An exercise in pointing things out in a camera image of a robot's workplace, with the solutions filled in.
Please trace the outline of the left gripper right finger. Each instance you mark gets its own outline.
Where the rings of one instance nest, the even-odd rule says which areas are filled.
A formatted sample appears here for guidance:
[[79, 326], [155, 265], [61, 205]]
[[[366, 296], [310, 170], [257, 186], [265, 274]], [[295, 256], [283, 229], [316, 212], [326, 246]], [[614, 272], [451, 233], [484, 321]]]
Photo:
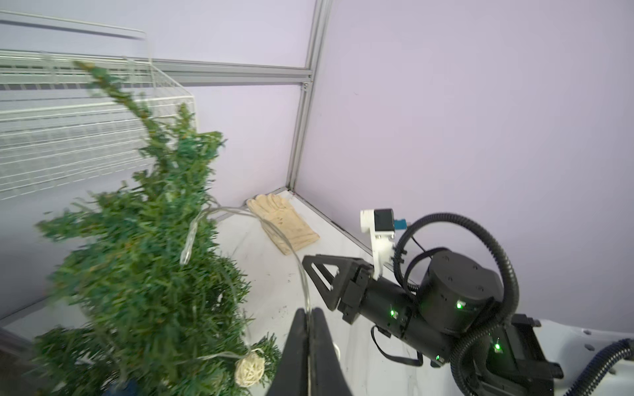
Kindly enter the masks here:
[[310, 395], [351, 396], [322, 309], [310, 312]]

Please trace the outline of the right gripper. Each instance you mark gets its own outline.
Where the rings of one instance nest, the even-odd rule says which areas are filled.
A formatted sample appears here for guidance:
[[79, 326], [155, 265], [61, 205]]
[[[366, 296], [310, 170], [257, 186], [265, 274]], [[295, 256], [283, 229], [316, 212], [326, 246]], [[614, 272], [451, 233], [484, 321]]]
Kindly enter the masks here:
[[[353, 324], [358, 316], [363, 316], [385, 333], [405, 340], [413, 308], [399, 285], [383, 277], [373, 279], [369, 265], [358, 257], [305, 256], [303, 268], [326, 307], [330, 311], [338, 307], [343, 321]], [[340, 299], [340, 278], [346, 277]]]

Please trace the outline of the clear string lights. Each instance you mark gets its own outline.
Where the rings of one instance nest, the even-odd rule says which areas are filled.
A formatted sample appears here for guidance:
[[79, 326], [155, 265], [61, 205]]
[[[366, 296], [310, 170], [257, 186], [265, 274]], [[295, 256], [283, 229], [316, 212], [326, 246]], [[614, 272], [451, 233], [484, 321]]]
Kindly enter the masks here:
[[[190, 262], [192, 257], [193, 247], [196, 243], [196, 233], [198, 230], [198, 225], [203, 222], [208, 222], [207, 216], [210, 214], [216, 213], [217, 211], [224, 211], [231, 215], [242, 215], [252, 217], [257, 219], [270, 236], [273, 237], [273, 240], [276, 242], [281, 242], [284, 249], [287, 252], [290, 252], [293, 257], [297, 256], [297, 251], [294, 249], [292, 242], [285, 236], [285, 234], [277, 227], [272, 221], [266, 219], [259, 214], [255, 214], [246, 210], [241, 210], [235, 207], [227, 207], [227, 206], [210, 206], [204, 207], [201, 211], [198, 212], [194, 218], [188, 223], [188, 226], [185, 226], [183, 221], [178, 221], [175, 226], [170, 229], [171, 233], [175, 233], [179, 231], [181, 233], [180, 236], [177, 237], [177, 240], [182, 243], [183, 249], [179, 254], [179, 265], [185, 266]], [[217, 273], [221, 275], [221, 278], [224, 280], [224, 286], [227, 287], [226, 291], [221, 291], [217, 295], [217, 297], [212, 301], [213, 305], [222, 305], [224, 298], [229, 298], [231, 300], [231, 308], [234, 310], [234, 321], [241, 325], [241, 329], [243, 330], [242, 334], [247, 335], [249, 333], [249, 318], [245, 316], [245, 313], [239, 309], [239, 304], [243, 301], [244, 296], [241, 293], [237, 292], [241, 285], [244, 285], [244, 282], [239, 281], [237, 283], [234, 282], [233, 278], [229, 277], [225, 272], [225, 268], [223, 266], [217, 267]], [[274, 345], [274, 337], [266, 336], [260, 342], [255, 343], [254, 345], [243, 345], [243, 354], [237, 354], [232, 351], [220, 351], [216, 354], [206, 355], [206, 356], [195, 356], [189, 358], [188, 361], [209, 361], [216, 358], [226, 358], [226, 359], [235, 359], [236, 364], [247, 366], [248, 364], [257, 365], [261, 364], [263, 366], [272, 366], [276, 367], [282, 361], [282, 352], [280, 349]]]

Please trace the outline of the small green christmas tree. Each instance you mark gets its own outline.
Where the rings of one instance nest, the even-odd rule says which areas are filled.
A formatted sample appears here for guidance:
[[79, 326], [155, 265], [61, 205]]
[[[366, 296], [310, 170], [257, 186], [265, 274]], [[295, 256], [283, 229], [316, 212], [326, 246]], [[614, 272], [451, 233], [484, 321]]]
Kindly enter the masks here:
[[140, 395], [251, 394], [253, 386], [234, 382], [235, 359], [188, 361], [220, 351], [242, 355], [244, 344], [274, 337], [249, 343], [234, 321], [231, 300], [212, 303], [227, 290], [217, 267], [244, 282], [237, 290], [244, 296], [240, 310], [249, 282], [218, 249], [214, 220], [198, 225], [183, 267], [181, 233], [170, 232], [211, 205], [211, 163], [222, 134], [199, 132], [187, 106], [174, 120], [161, 121], [104, 69], [84, 64], [83, 70], [141, 121], [147, 137], [140, 153], [152, 165], [134, 174], [132, 186], [95, 193], [38, 225], [53, 241], [83, 241], [51, 280], [54, 295], [81, 308], [87, 323], [54, 328], [34, 341], [36, 367], [51, 382], [48, 394], [102, 395], [110, 383], [131, 379]]

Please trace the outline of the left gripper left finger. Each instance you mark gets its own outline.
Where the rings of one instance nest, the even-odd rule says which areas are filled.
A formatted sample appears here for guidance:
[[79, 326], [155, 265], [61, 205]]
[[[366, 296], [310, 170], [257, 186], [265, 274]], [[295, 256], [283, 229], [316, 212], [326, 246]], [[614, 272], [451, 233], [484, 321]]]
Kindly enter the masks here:
[[282, 358], [267, 396], [307, 396], [309, 394], [309, 333], [307, 314], [299, 309], [287, 334]]

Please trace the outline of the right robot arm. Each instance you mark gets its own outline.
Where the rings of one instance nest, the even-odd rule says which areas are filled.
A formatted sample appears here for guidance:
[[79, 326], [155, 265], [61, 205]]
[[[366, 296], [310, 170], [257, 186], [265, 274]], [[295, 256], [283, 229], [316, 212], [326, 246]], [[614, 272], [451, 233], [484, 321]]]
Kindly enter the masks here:
[[[405, 261], [406, 245], [422, 228], [447, 223], [472, 233], [492, 255], [489, 270], [447, 247]], [[452, 213], [426, 215], [406, 227], [387, 254], [394, 271], [361, 258], [304, 257], [302, 265], [329, 310], [347, 323], [368, 319], [372, 334], [397, 338], [413, 358], [396, 362], [449, 366], [465, 395], [552, 395], [565, 373], [546, 359], [534, 333], [537, 320], [518, 313], [519, 284], [496, 238], [472, 219]]]

